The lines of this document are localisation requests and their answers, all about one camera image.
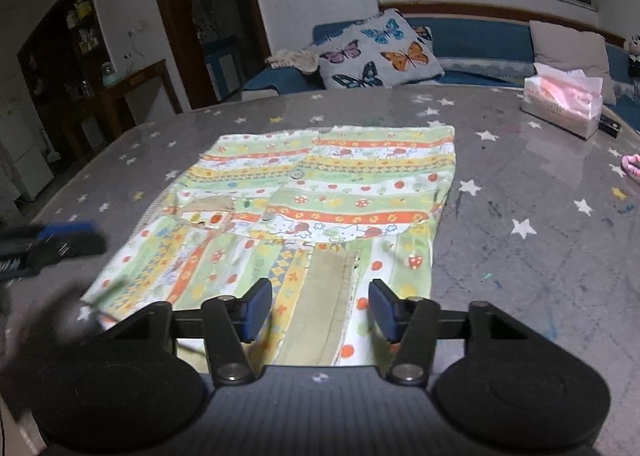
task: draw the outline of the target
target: pink butterfly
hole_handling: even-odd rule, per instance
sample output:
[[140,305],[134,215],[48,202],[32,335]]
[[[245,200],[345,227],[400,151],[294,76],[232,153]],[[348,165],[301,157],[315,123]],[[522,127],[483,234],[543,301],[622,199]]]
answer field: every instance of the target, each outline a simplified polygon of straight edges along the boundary
[[360,56],[360,50],[358,50],[358,40],[354,39],[347,44],[344,48],[336,49],[337,51],[328,51],[321,53],[320,57],[328,59],[333,64],[340,64],[345,59],[355,59]]

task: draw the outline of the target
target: blue sofa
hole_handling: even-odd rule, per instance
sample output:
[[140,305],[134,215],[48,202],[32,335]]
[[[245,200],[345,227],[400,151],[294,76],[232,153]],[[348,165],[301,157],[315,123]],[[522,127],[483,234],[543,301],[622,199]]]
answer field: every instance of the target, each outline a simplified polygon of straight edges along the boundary
[[[409,17],[414,26],[428,26],[433,34],[433,53],[445,71],[435,81],[440,84],[474,84],[522,87],[524,78],[535,74],[529,25],[502,20],[463,17]],[[353,21],[321,24],[313,29],[313,40],[337,33]],[[633,81],[628,75],[628,55],[622,48],[607,44],[609,69],[614,80],[617,103],[611,108],[635,129],[640,129],[640,106],[633,100]],[[248,81],[244,94],[271,90],[290,94],[324,89],[319,74],[303,75],[295,68],[267,68]]]

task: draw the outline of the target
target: ribbed black surface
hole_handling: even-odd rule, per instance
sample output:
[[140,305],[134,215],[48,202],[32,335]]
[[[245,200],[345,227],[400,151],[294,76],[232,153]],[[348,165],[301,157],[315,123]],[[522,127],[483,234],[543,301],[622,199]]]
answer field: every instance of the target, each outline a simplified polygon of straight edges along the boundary
[[[76,454],[50,447],[47,456]],[[257,382],[215,392],[190,428],[136,456],[490,456],[443,422],[424,391],[372,367],[269,366]],[[564,456],[595,455],[582,449]]]

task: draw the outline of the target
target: sofa backrest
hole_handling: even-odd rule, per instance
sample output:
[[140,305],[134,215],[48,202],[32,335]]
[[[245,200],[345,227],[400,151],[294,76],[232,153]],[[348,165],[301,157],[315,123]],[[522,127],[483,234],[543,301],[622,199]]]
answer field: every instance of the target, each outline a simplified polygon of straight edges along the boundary
[[[524,22],[464,17],[408,17],[413,27],[428,26],[433,35],[433,53],[438,58],[471,58],[533,64],[534,53],[529,25]],[[314,43],[339,33],[354,21],[319,24],[313,29]],[[607,44],[613,80],[631,83],[628,55]]]

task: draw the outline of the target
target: orange butterfly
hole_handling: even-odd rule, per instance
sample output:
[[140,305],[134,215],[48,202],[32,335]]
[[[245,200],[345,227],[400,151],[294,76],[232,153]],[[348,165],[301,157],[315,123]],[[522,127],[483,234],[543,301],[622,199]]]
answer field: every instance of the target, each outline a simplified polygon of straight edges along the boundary
[[429,63],[429,58],[422,52],[421,46],[415,41],[409,45],[407,52],[403,50],[381,51],[380,55],[386,60],[391,61],[394,68],[398,71],[407,71],[409,69],[409,63],[415,68],[414,61],[424,64]]

